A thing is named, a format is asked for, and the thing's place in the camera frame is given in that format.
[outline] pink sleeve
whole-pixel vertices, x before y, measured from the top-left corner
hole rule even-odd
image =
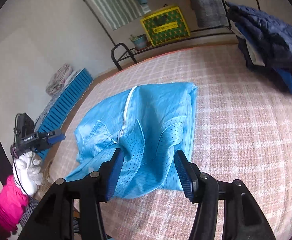
[[[17,230],[16,225],[21,219],[28,197],[15,185],[13,175],[7,178],[7,183],[0,192],[0,228],[3,234]]]

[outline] bolt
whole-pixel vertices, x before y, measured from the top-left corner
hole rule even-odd
[[[207,179],[209,178],[209,175],[205,172],[202,172],[201,174],[199,174],[199,176],[202,178],[202,179]]]
[[[97,178],[97,177],[99,176],[99,172],[98,172],[98,171],[92,171],[92,172],[90,173],[90,176],[91,176],[92,178]]]
[[[61,185],[61,184],[64,183],[64,179],[63,179],[63,178],[59,178],[59,179],[57,179],[57,180],[55,181],[55,183],[56,183],[57,185]]]
[[[237,186],[241,186],[242,185],[242,181],[240,179],[235,179],[234,182],[235,182],[235,184]]]

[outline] gray plaid cloth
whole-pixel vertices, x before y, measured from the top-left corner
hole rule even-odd
[[[221,0],[190,0],[199,28],[228,25]]]

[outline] white glove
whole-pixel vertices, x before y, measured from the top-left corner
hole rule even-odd
[[[16,171],[13,167],[15,184],[26,195],[33,196],[38,187],[42,184],[43,174],[41,173],[41,159],[33,152],[27,152],[18,159],[14,159]]]

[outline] green and white striped cloth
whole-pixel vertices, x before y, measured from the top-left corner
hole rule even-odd
[[[137,0],[92,0],[113,30],[150,12]]]

